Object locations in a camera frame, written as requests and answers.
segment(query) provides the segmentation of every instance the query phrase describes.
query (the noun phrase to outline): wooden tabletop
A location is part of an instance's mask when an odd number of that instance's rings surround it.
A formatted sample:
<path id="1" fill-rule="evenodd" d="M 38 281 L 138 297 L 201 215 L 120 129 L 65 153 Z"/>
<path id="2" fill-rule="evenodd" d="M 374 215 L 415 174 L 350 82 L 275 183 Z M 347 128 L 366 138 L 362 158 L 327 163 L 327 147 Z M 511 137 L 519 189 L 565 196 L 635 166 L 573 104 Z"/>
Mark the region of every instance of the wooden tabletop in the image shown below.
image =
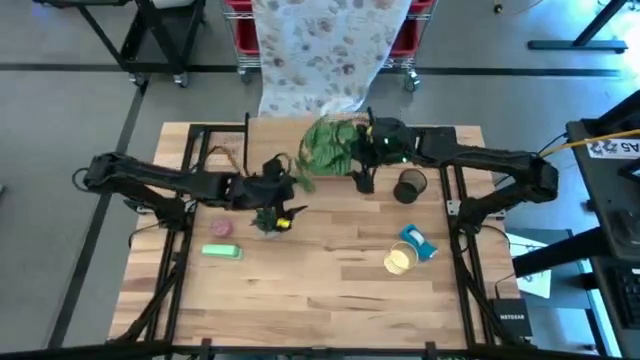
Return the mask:
<path id="1" fill-rule="evenodd" d="M 260 171 L 276 153 L 297 154 L 311 123 L 252 119 L 249 170 Z M 164 124 L 155 164 L 179 168 L 189 125 Z M 459 143 L 483 145 L 479 127 L 456 130 Z M 244 135 L 212 137 L 212 144 L 231 148 L 241 161 Z M 441 349 L 465 348 L 439 174 L 422 169 L 427 190 L 415 203 L 402 205 L 391 191 L 407 167 L 411 165 L 380 168 L 371 195 L 358 193 L 346 177 L 316 179 L 317 191 L 311 195 L 296 189 L 295 199 L 285 205 L 309 208 L 296 217 L 291 231 L 274 239 L 249 226 L 253 211 L 198 206 L 174 343 L 199 345 L 202 338 L 211 338 L 218 346 L 423 348 L 425 341 L 435 341 Z M 231 170 L 223 155 L 212 155 L 206 168 Z M 488 172 L 465 169 L 464 174 L 469 196 L 493 190 Z M 453 174 L 450 178 L 455 193 Z M 233 221 L 231 238 L 212 235 L 216 218 Z M 153 216 L 142 216 L 138 228 L 155 222 Z M 404 275 L 392 275 L 382 265 L 383 257 L 407 224 L 418 226 L 439 252 Z M 164 239 L 165 230 L 156 228 L 135 236 L 110 336 L 122 334 L 152 297 Z M 493 284 L 513 272 L 508 246 L 492 229 L 484 229 L 477 239 L 485 286 L 493 297 Z M 203 256 L 202 246 L 212 243 L 237 244 L 244 258 Z M 501 282 L 500 293 L 518 296 L 515 280 Z M 162 330 L 167 304 L 160 316 Z M 482 341 L 473 300 L 471 306 L 476 338 Z"/>

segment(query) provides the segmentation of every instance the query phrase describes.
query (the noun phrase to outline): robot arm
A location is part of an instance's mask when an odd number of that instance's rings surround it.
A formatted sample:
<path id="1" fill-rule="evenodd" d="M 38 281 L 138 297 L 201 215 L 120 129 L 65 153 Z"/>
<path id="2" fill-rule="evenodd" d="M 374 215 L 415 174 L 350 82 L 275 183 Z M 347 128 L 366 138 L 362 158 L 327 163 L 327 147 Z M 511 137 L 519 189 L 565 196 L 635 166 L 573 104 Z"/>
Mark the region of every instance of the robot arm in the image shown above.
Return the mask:
<path id="1" fill-rule="evenodd" d="M 237 172 L 178 171 L 118 153 L 94 157 L 83 179 L 87 191 L 122 194 L 176 230 L 184 227 L 185 202 L 165 198 L 147 186 L 189 194 L 206 206 L 227 210 L 274 208 L 281 218 L 288 214 L 283 203 L 293 199 L 294 183 L 277 157 L 263 165 L 263 175 L 243 177 Z"/>
<path id="2" fill-rule="evenodd" d="M 418 134 L 412 161 L 423 167 L 469 167 L 511 175 L 515 182 L 482 198 L 460 203 L 458 222 L 465 232 L 477 233 L 485 218 L 522 202 L 543 203 L 558 196 L 558 170 L 542 157 L 525 151 L 465 146 L 456 142 L 453 128 L 426 128 Z"/>
<path id="3" fill-rule="evenodd" d="M 397 119 L 369 116 L 371 129 L 360 129 L 364 135 L 354 148 L 363 169 L 411 161 L 427 168 L 454 165 L 513 176 L 515 182 L 511 185 L 482 198 L 461 201 L 457 221 L 466 233 L 477 233 L 492 213 L 526 201 L 542 203 L 557 197 L 558 170 L 535 153 L 460 145 L 453 127 L 410 129 Z M 354 179 L 359 189 L 373 191 L 373 178 L 368 172 L 363 171 Z"/>

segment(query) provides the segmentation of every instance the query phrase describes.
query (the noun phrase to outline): concrete floor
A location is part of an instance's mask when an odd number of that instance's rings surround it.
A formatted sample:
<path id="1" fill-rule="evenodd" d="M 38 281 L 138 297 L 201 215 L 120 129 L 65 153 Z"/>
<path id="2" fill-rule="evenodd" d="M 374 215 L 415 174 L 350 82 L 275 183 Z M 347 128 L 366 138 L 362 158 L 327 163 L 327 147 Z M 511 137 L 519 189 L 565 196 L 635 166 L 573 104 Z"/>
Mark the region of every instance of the concrete floor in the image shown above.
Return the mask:
<path id="1" fill-rule="evenodd" d="M 519 16 L 495 16 L 491 1 L 441 0 L 420 51 L 418 66 L 620 69 L 620 78 L 422 76 L 413 94 L 402 76 L 381 75 L 365 106 L 412 124 L 483 127 L 487 146 L 536 151 L 564 131 L 567 121 L 599 116 L 638 88 L 639 49 L 624 55 L 530 52 L 530 39 L 571 38 L 595 15 L 596 0 L 548 0 Z M 507 12 L 526 5 L 505 1 Z M 92 10 L 117 46 L 135 13 Z M 232 42 L 216 0 L 197 40 L 194 62 L 233 64 Z M 639 39 L 626 11 L 601 38 Z M 73 9 L 26 0 L 0 3 L 0 64 L 111 64 L 113 59 Z M 70 175 L 118 142 L 136 89 L 127 75 L 112 73 L 0 72 L 0 353 L 42 348 L 50 335 L 97 196 L 78 192 Z M 241 121 L 257 112 L 259 76 L 243 85 L 235 74 L 192 74 L 188 89 L 154 76 L 144 97 L 128 154 L 150 160 L 166 121 Z M 582 211 L 586 191 L 570 152 L 550 158 L 561 170 L 560 197 L 521 205 L 511 227 L 570 228 L 596 224 Z M 136 216 L 114 197 L 107 212 L 66 345 L 104 341 L 126 265 L 126 237 Z M 553 348 L 557 337 L 546 336 Z"/>

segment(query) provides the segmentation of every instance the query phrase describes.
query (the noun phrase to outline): blue container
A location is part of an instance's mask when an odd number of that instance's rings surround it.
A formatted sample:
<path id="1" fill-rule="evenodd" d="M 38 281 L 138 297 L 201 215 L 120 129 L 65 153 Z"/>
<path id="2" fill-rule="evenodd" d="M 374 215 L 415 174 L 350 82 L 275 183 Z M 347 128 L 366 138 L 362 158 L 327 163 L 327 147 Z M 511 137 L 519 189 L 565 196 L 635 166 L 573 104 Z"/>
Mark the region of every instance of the blue container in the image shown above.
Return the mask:
<path id="1" fill-rule="evenodd" d="M 429 244 L 424 234 L 413 224 L 409 224 L 402 229 L 400 238 L 418 250 L 418 260 L 420 261 L 427 261 L 438 252 L 438 249 Z"/>

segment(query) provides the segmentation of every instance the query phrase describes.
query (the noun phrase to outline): artificial plant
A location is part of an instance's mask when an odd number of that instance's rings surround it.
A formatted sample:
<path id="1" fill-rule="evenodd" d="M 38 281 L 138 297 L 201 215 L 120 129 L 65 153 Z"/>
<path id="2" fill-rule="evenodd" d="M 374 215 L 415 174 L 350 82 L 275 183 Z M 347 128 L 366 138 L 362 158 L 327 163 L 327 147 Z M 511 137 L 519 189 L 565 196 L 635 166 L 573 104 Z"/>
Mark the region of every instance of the artificial plant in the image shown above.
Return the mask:
<path id="1" fill-rule="evenodd" d="M 351 172 L 351 144 L 358 139 L 354 122 L 318 119 L 300 141 L 296 167 L 298 183 L 315 190 L 311 175 L 343 176 Z"/>

